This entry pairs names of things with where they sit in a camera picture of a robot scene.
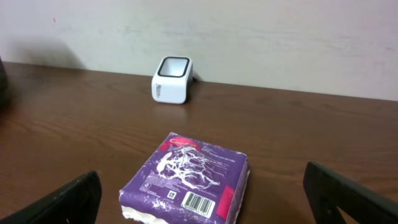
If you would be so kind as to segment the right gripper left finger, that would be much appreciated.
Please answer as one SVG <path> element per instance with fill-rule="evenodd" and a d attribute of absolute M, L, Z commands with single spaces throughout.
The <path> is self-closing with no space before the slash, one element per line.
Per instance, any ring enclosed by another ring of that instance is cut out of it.
<path fill-rule="evenodd" d="M 95 223 L 101 196 L 99 175 L 90 171 L 1 219 L 1 224 Z"/>

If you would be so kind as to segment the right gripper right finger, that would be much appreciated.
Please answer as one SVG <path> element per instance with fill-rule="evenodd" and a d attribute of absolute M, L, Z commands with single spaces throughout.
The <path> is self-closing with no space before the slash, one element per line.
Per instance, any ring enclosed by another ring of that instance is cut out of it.
<path fill-rule="evenodd" d="M 397 202 L 316 162 L 307 163 L 303 188 L 317 224 L 345 224 L 340 210 L 358 223 L 397 223 Z"/>

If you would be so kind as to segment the purple tissue pack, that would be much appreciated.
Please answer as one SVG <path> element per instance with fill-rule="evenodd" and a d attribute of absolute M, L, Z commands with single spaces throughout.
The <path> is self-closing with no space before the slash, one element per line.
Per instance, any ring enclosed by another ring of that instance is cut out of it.
<path fill-rule="evenodd" d="M 141 223 L 235 224 L 250 174 L 242 152 L 170 133 L 120 190 Z"/>

